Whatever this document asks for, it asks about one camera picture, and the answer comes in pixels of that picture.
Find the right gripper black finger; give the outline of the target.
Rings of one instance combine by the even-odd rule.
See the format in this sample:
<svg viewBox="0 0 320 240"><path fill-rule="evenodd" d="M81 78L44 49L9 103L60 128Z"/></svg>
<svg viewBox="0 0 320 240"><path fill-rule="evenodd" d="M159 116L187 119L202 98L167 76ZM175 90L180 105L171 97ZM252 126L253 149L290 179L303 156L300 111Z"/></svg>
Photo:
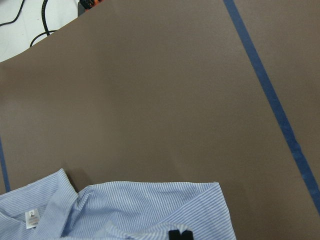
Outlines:
<svg viewBox="0 0 320 240"><path fill-rule="evenodd" d="M193 232L190 230L184 230L180 232L178 229L170 230L168 232L169 240L193 240Z"/></svg>

